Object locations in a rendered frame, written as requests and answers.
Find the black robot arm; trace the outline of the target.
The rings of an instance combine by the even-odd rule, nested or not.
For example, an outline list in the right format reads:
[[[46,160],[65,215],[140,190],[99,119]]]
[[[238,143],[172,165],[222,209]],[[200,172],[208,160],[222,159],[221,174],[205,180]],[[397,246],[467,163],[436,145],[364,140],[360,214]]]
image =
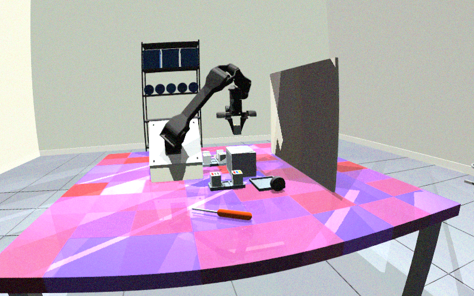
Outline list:
[[[184,143],[186,133],[190,130],[190,121],[214,93],[223,90],[233,81],[238,87],[231,85],[228,88],[230,100],[246,99],[249,95],[251,80],[245,77],[237,66],[229,63],[228,65],[218,65],[210,70],[206,83],[200,92],[181,114],[173,116],[164,125],[160,136],[164,139],[166,155],[181,154],[182,143]]]

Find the black cylinder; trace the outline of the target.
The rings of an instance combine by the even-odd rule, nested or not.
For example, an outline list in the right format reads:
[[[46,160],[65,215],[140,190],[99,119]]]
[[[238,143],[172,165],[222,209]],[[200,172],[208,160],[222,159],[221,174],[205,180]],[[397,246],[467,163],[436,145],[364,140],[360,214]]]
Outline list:
[[[285,187],[285,180],[280,176],[274,176],[270,180],[270,186],[274,191],[280,191]]]

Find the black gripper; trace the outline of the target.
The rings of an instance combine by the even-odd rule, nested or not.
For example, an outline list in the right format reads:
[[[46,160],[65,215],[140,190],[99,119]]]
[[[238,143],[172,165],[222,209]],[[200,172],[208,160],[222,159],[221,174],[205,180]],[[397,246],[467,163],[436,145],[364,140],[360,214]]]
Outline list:
[[[239,113],[238,113],[239,112]],[[224,118],[228,120],[229,124],[230,124],[230,127],[232,129],[232,132],[233,132],[233,120],[232,120],[232,116],[241,116],[241,131],[242,131],[242,128],[244,126],[244,123],[246,121],[246,119],[248,119],[248,116],[257,116],[257,113],[256,111],[247,111],[247,112],[243,112],[242,111],[242,100],[230,100],[230,112],[229,113],[226,113],[226,112],[217,112],[216,113],[216,118]]]

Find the orange-handled screwdriver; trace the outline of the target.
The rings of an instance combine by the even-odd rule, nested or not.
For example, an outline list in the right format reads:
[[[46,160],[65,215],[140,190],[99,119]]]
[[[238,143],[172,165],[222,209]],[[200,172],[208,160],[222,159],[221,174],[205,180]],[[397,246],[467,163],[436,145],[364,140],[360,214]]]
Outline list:
[[[199,209],[199,208],[192,208],[192,209],[196,211],[217,213],[219,217],[224,217],[224,218],[237,218],[237,219],[242,219],[242,220],[250,220],[252,218],[252,214],[250,212],[245,212],[245,211],[231,211],[231,210],[226,210],[226,209],[219,209],[218,211]]]

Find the grey flat panel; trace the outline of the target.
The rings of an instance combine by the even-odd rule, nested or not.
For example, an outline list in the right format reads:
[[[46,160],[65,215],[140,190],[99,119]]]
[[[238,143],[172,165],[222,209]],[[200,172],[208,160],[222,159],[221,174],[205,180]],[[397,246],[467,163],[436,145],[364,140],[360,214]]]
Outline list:
[[[336,192],[338,58],[270,74],[272,153]]]

